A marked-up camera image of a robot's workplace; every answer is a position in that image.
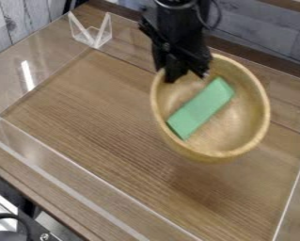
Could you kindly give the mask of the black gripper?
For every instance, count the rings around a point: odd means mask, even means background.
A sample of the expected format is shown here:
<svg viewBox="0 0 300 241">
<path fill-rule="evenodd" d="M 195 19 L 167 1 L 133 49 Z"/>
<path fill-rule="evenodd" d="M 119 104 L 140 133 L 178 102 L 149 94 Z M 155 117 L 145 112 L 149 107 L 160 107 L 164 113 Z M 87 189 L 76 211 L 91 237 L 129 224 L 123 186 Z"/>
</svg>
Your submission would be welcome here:
<svg viewBox="0 0 300 241">
<path fill-rule="evenodd" d="M 206 34 L 223 19 L 219 0 L 152 0 L 141 11 L 139 30 L 152 41 L 155 68 L 164 69 L 164 82 L 175 83 L 188 70 L 200 78 L 210 71 Z"/>
</svg>

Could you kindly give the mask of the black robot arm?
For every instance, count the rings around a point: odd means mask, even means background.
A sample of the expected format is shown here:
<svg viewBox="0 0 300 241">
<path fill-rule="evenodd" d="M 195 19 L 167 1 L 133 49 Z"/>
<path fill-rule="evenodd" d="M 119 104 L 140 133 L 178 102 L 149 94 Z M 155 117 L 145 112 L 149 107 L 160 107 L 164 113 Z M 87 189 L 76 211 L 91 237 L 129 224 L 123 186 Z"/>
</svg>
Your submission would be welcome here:
<svg viewBox="0 0 300 241">
<path fill-rule="evenodd" d="M 164 82 L 175 83 L 194 72 L 208 73 L 212 55 L 206 35 L 223 19 L 219 0 L 153 0 L 141 11 L 139 30 L 152 42 L 156 70 L 164 70 Z"/>
</svg>

